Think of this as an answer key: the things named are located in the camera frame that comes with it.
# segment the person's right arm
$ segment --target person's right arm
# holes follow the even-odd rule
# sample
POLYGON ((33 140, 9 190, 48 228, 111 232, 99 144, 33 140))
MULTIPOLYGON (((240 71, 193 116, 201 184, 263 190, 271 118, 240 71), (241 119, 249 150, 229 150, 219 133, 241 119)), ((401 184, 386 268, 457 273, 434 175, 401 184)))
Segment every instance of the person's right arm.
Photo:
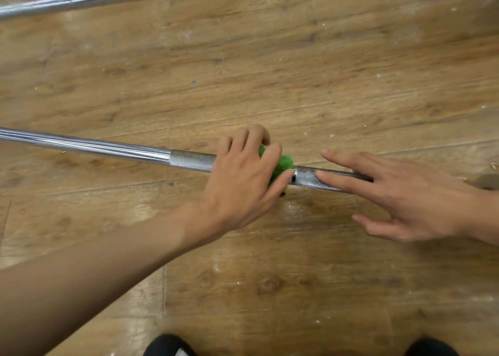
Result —
POLYGON ((373 177, 370 183, 317 171, 326 184, 361 196, 391 215, 389 221, 375 221, 354 214, 352 219, 368 234, 400 242, 468 236, 499 246, 499 192, 477 189, 427 165, 368 152, 323 150, 322 156, 373 177))

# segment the green scrubbing pad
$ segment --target green scrubbing pad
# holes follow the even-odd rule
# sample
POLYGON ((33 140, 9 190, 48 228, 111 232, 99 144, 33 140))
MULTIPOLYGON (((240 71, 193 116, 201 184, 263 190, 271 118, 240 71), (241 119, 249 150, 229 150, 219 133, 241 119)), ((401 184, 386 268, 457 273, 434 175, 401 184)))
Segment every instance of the green scrubbing pad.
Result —
MULTIPOLYGON (((265 147, 260 145, 260 149, 258 150, 258 153, 260 154, 260 157, 264 154, 265 152, 265 147)), ((275 170, 272 172, 272 177, 271 181, 269 182, 269 185, 274 182, 274 180, 285 170, 287 169, 293 169, 294 163, 293 159, 290 158, 289 156, 283 155, 281 156, 277 166, 275 167, 275 170)))

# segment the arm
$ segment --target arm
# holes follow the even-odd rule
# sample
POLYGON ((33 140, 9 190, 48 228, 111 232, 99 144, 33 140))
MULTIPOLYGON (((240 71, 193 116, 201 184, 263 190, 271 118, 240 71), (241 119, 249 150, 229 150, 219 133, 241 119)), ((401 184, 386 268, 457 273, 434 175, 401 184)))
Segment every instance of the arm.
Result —
POLYGON ((426 165, 368 152, 323 150, 322 156, 374 178, 369 183, 317 171, 326 184, 359 195, 391 215, 390 221, 374 221, 355 214, 352 219, 370 235, 401 242, 468 236, 499 246, 499 192, 474 188, 426 165))
POLYGON ((269 141, 261 126, 221 139, 204 195, 174 213, 0 271, 2 355, 47 353, 161 266, 265 214, 292 177, 267 188, 281 154, 259 157, 269 141))

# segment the wooden floor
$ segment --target wooden floor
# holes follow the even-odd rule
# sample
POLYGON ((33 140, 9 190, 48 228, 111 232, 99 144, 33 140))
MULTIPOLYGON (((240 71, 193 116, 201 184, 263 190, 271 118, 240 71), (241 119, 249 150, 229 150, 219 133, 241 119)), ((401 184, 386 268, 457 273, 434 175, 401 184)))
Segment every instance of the wooden floor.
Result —
MULTIPOLYGON (((325 166, 330 147, 499 173, 497 0, 144 0, 3 21, 0 41, 0 126, 212 152, 258 122, 300 164, 325 166)), ((206 180, 2 142, 0 265, 174 208, 206 180)), ((51 355, 141 355, 164 332, 201 356, 401 355, 422 334, 497 355, 499 250, 369 238, 358 211, 384 216, 290 188, 51 355)))

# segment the person's left hand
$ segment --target person's left hand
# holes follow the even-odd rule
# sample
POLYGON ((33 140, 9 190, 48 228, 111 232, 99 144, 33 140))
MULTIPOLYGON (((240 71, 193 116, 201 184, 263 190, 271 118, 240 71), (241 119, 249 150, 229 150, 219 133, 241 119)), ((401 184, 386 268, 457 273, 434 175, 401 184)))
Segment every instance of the person's left hand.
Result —
POLYGON ((240 128, 233 137, 220 140, 211 176, 195 214, 207 226, 188 230, 191 241, 208 243, 228 231, 247 226, 269 211, 286 189, 294 174, 292 169, 281 173, 268 186, 281 157, 281 145, 272 143, 260 158, 261 144, 270 144, 270 135, 261 125, 240 128))

